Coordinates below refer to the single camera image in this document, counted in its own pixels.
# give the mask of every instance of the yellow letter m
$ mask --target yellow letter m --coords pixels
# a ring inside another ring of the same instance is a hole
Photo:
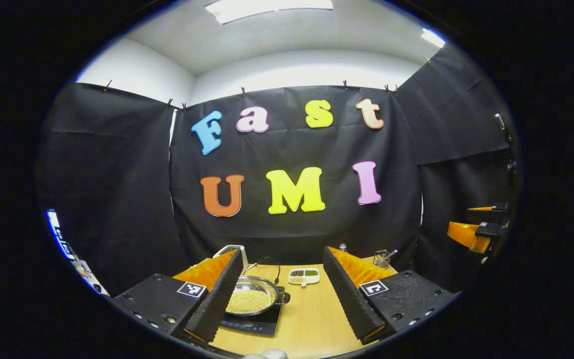
[[[300,173],[296,185],[293,184],[287,172],[283,170],[268,172],[267,179],[272,183],[272,206],[269,207],[269,213],[287,212],[287,207],[283,204],[283,197],[293,212],[296,212],[303,197],[305,200],[300,207],[303,211],[322,211],[325,209],[325,203],[320,198],[319,178],[322,172],[317,167],[305,168]]]

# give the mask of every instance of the pink letter i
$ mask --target pink letter i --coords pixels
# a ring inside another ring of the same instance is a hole
[[[351,168],[358,173],[358,180],[360,181],[358,204],[365,205],[380,202],[382,196],[376,191],[376,180],[373,177],[373,169],[376,168],[376,162],[358,162],[353,164]]]

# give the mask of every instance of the metal cup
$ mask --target metal cup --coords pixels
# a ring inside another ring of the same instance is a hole
[[[389,251],[386,249],[378,250],[376,254],[373,255],[373,264],[376,264],[376,266],[380,268],[389,268],[391,258],[385,258],[387,255],[389,255]]]

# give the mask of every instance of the black backdrop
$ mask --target black backdrop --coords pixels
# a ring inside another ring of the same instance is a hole
[[[169,200],[172,113],[150,98],[75,84],[46,119],[39,200],[112,296],[187,268]]]
[[[505,108],[488,79],[453,48],[444,46],[434,58],[391,93],[270,89],[178,110],[169,150],[172,107],[70,84],[45,123],[39,199],[57,210],[64,238],[112,295],[153,272],[175,274],[228,244],[245,245],[250,263],[269,255],[282,264],[320,263],[323,246],[340,243],[360,257],[397,249],[395,268],[412,266],[449,290],[465,288],[479,264],[446,229],[451,220],[463,221],[467,207],[510,197],[510,151],[494,117]],[[380,106],[380,129],[367,126],[355,107],[365,98]],[[309,127],[305,105],[311,100],[329,102],[330,126]],[[240,132],[241,111],[253,106],[267,110],[269,129]],[[203,155],[192,127],[212,111],[222,113],[221,145]],[[382,200],[361,206],[351,166],[363,161],[376,163]],[[296,183],[310,167],[322,170],[325,209],[270,214],[266,173],[284,170]],[[226,206],[229,175],[245,177],[241,210],[213,216],[200,180],[221,178],[218,198]]]
[[[380,105],[380,129],[365,125],[355,104],[371,98]],[[333,122],[310,128],[305,105],[327,100]],[[266,132],[239,132],[240,112],[251,106],[267,109]],[[191,131],[217,110],[223,118],[221,145],[207,155]],[[184,239],[194,261],[230,244],[246,246],[250,263],[265,255],[282,264],[322,262],[323,246],[346,243],[349,252],[366,257],[382,248],[408,246],[417,233],[421,214],[419,171],[413,157],[409,127],[392,95],[385,90],[336,86],[271,89],[234,95],[178,111],[171,143],[171,194]],[[361,206],[358,175],[351,166],[374,161],[376,188],[382,200]],[[321,168],[319,178],[325,209],[287,209],[270,214],[272,170],[284,170],[296,184],[304,168]],[[219,202],[230,203],[228,175],[243,175],[242,207],[230,217],[216,217],[203,207],[203,177],[219,177]]]

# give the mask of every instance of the stainless steel pan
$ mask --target stainless steel pan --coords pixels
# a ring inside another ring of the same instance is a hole
[[[289,300],[291,299],[291,296],[289,295],[289,293],[283,293],[282,302],[276,303],[276,300],[279,297],[278,296],[278,288],[276,288],[276,286],[274,286],[274,284],[271,283],[267,279],[260,278],[260,277],[253,277],[251,275],[240,276],[239,280],[236,282],[236,287],[234,288],[234,291],[262,291],[262,292],[266,293],[267,295],[269,295],[270,303],[271,303],[267,307],[265,307],[264,309],[261,309],[260,311],[251,312],[251,313],[230,313],[230,312],[226,311],[227,314],[231,314],[232,316],[239,316],[239,317],[255,316],[257,314],[261,314],[262,312],[267,311],[269,308],[271,308],[274,304],[278,304],[278,305],[287,304],[289,302]]]

